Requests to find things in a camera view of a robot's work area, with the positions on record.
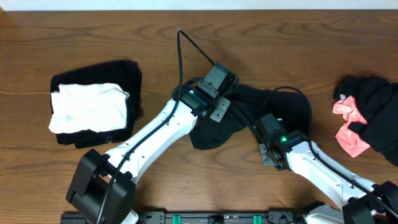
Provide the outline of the black t-shirt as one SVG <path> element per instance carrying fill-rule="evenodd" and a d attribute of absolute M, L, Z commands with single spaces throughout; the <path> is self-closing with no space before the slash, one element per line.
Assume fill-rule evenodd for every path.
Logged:
<path fill-rule="evenodd" d="M 226 98 L 231 104 L 219 123 L 206 119 L 200 121 L 189 133 L 195 149 L 220 147 L 234 133 L 246 127 L 253 129 L 254 123 L 267 113 L 282 119 L 288 132 L 299 130 L 308 134 L 308 103 L 298 93 L 238 85 Z"/>

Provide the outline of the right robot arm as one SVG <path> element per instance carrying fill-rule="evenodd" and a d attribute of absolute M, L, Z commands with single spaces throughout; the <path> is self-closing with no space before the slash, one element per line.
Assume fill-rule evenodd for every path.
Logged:
<path fill-rule="evenodd" d="M 381 185 L 345 168 L 300 131 L 288 133 L 283 120 L 268 113 L 254 125 L 262 164 L 298 174 L 337 206 L 317 205 L 302 223 L 397 223 L 397 186 Z"/>

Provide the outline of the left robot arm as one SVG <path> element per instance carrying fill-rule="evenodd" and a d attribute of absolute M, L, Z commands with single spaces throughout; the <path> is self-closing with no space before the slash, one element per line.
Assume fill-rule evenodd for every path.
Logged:
<path fill-rule="evenodd" d="M 172 92 L 163 110 L 135 135 L 104 154 L 89 150 L 80 159 L 66 200 L 87 223 L 137 223 L 136 184 L 150 165 L 201 119 L 221 121 L 226 95 L 238 77 L 216 63 L 205 78 L 192 78 Z"/>

